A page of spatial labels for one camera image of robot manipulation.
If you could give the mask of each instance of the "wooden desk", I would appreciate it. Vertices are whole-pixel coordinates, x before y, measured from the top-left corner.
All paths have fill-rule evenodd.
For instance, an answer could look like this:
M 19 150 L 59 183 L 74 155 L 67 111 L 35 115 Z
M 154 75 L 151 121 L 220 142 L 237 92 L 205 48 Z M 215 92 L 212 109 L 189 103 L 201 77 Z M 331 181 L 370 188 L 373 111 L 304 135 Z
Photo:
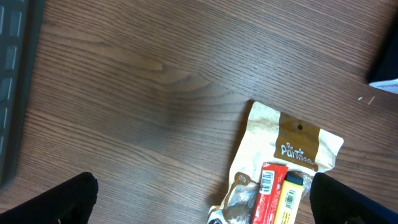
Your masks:
M 398 96 L 365 81 L 396 6 L 47 0 L 1 211 L 87 170 L 91 223 L 205 223 L 251 99 L 343 137 L 328 175 L 398 211 Z M 308 197 L 296 223 L 313 223 Z

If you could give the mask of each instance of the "keyboard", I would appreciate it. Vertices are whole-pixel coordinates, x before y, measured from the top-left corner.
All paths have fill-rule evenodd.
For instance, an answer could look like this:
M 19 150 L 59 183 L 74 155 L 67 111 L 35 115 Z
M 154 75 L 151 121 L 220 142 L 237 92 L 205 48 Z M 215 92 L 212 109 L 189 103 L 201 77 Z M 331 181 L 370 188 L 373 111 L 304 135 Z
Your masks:
M 0 190 L 16 176 L 44 0 L 0 0 Z

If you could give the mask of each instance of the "red package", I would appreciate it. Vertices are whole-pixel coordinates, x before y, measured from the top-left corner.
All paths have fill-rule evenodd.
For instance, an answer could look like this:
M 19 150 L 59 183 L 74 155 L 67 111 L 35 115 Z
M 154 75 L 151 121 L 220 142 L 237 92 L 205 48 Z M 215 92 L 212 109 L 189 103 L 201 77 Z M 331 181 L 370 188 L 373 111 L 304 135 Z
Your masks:
M 252 224 L 273 224 L 287 166 L 263 163 L 260 192 Z

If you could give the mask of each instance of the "black object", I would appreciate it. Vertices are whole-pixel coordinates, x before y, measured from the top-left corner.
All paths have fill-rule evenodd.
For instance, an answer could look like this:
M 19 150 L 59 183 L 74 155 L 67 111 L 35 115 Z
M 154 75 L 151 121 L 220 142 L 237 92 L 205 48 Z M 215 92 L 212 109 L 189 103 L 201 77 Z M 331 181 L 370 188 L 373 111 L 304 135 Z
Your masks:
M 398 223 L 398 214 L 326 174 L 315 175 L 310 201 L 316 224 Z
M 2 224 L 86 224 L 98 182 L 84 172 L 22 205 L 0 214 Z
M 398 14 L 394 18 L 369 73 L 370 86 L 398 93 Z
M 0 1 L 0 190 L 16 175 L 44 2 Z
M 285 180 L 286 180 L 286 181 L 289 181 L 289 182 L 291 182 L 291 183 L 293 183 L 293 184 L 300 185 L 300 186 L 302 186 L 302 185 L 303 185 L 303 182 L 304 182 L 303 177 L 299 177 L 299 176 L 297 176 L 297 175 L 293 175 L 293 174 L 290 174 L 290 173 L 287 173 L 287 174 L 286 174 Z
M 223 222 L 220 219 L 216 218 L 210 221 L 209 224 L 223 224 Z

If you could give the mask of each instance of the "barcode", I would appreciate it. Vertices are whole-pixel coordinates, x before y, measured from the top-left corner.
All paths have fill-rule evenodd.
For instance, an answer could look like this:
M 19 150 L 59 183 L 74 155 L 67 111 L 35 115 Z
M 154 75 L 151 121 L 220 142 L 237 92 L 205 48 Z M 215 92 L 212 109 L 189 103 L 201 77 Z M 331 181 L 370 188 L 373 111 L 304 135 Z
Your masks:
M 264 170 L 262 171 L 261 178 L 261 194 L 271 194 L 272 185 L 274 184 L 275 171 Z
M 289 208 L 289 209 L 293 208 L 293 203 L 294 203 L 295 197 L 296 197 L 296 191 L 289 190 L 289 192 L 287 192 L 286 201 L 285 201 L 286 208 Z

